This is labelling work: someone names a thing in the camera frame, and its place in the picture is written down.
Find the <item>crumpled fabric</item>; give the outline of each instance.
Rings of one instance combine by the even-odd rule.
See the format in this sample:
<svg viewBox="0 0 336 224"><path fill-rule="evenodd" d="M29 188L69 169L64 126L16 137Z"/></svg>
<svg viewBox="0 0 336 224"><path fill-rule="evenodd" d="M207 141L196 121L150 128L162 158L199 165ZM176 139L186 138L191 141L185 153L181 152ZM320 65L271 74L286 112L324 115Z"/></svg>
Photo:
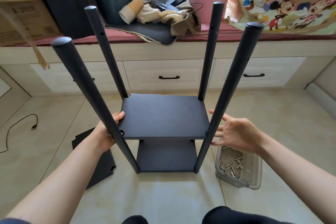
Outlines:
<svg viewBox="0 0 336 224"><path fill-rule="evenodd" d="M145 1L145 6L136 16L137 21L143 24L146 22L162 22L170 25L170 33L172 36L184 36L188 30L193 36L200 33L201 21L189 0L176 7L179 9L179 12L173 10L165 10L162 12L157 7L154 2Z"/></svg>

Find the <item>cartoon bag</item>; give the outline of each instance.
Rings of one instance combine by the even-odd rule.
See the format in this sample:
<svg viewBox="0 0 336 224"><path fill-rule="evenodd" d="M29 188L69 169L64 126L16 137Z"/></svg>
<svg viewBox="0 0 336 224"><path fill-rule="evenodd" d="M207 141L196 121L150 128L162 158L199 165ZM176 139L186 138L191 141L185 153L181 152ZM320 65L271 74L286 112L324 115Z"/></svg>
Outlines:
<svg viewBox="0 0 336 224"><path fill-rule="evenodd" d="M336 0L229 0L225 17L241 30L257 21L264 33L328 35L336 31Z"/></svg>

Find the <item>black drawer handle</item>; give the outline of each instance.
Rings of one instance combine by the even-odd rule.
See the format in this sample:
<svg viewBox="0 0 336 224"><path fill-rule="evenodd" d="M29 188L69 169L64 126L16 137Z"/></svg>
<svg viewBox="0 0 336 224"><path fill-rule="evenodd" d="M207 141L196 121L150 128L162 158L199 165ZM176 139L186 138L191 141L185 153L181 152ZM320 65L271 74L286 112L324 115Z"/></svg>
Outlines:
<svg viewBox="0 0 336 224"><path fill-rule="evenodd" d="M165 79L179 79L180 76L177 75L176 77L162 77L161 75L159 76L159 79L165 80Z"/></svg>
<svg viewBox="0 0 336 224"><path fill-rule="evenodd" d="M248 75L248 74L243 74L244 77L263 77L265 74L259 74L259 75Z"/></svg>
<svg viewBox="0 0 336 224"><path fill-rule="evenodd" d="M94 78L92 78L92 80L95 80ZM73 80L74 81L74 80Z"/></svg>

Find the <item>stack of paper cups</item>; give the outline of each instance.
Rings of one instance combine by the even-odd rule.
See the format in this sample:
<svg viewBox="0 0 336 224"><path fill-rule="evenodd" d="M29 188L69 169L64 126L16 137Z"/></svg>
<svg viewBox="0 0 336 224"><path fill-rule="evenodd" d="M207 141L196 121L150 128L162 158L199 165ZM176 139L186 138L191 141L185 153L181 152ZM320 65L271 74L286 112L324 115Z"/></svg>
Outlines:
<svg viewBox="0 0 336 224"><path fill-rule="evenodd" d="M144 3L142 0L132 0L128 5L125 5L123 9L120 10L119 15L120 17L126 22L130 24L140 10L144 7Z"/></svg>

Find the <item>person's left hand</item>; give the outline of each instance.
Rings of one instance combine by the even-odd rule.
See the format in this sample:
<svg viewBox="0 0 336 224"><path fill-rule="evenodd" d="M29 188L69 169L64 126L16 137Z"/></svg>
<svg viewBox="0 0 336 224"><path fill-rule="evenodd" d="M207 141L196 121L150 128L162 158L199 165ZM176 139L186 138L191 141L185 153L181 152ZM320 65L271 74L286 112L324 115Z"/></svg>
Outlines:
<svg viewBox="0 0 336 224"><path fill-rule="evenodd" d="M124 118L124 115L124 112L116 112L112 116L115 122L118 124L119 120ZM102 121L100 121L95 129L91 132L90 137L93 140L98 141L99 147L102 149L103 152L107 151L115 144L113 137L108 133Z"/></svg>

